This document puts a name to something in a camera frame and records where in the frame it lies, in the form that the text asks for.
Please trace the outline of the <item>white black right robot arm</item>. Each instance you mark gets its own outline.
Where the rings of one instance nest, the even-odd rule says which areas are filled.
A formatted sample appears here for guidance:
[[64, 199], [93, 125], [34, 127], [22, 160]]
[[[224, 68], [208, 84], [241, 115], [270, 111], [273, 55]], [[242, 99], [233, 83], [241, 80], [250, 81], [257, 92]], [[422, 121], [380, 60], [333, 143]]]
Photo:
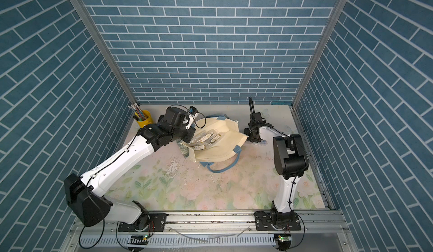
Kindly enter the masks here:
[[294, 199], [298, 182], [309, 168], [300, 134], [285, 134], [268, 123], [259, 112], [250, 112], [248, 127], [244, 130], [252, 143], [268, 141], [273, 146], [274, 166], [281, 177], [279, 189], [272, 202], [270, 216], [274, 223], [293, 220]]

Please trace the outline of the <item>cream canvas tote bag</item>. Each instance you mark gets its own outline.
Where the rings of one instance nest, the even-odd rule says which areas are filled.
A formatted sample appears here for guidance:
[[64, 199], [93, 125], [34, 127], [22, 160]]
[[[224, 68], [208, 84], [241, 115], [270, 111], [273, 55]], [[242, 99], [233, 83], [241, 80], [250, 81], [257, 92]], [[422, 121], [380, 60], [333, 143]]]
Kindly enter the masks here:
[[241, 147], [248, 136], [239, 131], [237, 121], [225, 116], [208, 117], [198, 120], [194, 128], [196, 131], [193, 138], [199, 132], [211, 129], [220, 132], [222, 136], [213, 143], [207, 143], [208, 147], [205, 150], [196, 151], [188, 148], [190, 144], [197, 144], [193, 142], [193, 138], [190, 143], [178, 140], [178, 147], [186, 158], [189, 157], [193, 162], [200, 163], [214, 174], [224, 173], [238, 163], [242, 152]]

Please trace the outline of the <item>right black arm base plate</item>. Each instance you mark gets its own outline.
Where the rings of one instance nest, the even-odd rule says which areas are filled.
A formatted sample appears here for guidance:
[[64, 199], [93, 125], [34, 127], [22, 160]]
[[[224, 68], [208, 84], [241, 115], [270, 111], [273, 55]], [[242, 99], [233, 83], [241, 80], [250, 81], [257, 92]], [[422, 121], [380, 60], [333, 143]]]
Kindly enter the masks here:
[[301, 221], [298, 214], [292, 210], [287, 213], [276, 210], [256, 211], [254, 221], [257, 231], [300, 231]]

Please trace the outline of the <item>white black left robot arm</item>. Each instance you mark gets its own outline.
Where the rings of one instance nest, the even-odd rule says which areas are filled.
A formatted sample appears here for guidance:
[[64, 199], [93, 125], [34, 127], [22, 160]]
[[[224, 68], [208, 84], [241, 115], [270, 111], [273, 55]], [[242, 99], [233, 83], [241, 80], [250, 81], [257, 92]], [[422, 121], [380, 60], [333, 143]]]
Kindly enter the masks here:
[[107, 196], [110, 187], [138, 162], [169, 143], [190, 142], [195, 133], [198, 110], [191, 106], [170, 106], [157, 123], [145, 125], [135, 137], [115, 154], [95, 168], [81, 174], [71, 174], [64, 181], [65, 199], [85, 227], [100, 222], [122, 222], [135, 231], [147, 230], [148, 210], [139, 202], [121, 202]]

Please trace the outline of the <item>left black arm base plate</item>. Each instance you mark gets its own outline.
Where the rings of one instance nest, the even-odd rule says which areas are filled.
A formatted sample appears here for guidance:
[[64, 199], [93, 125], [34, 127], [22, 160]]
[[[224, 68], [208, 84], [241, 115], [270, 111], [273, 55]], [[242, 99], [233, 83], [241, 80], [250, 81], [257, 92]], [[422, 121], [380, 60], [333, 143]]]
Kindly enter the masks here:
[[141, 215], [133, 224], [120, 222], [118, 232], [162, 232], [165, 228], [167, 214], [165, 213], [150, 213]]

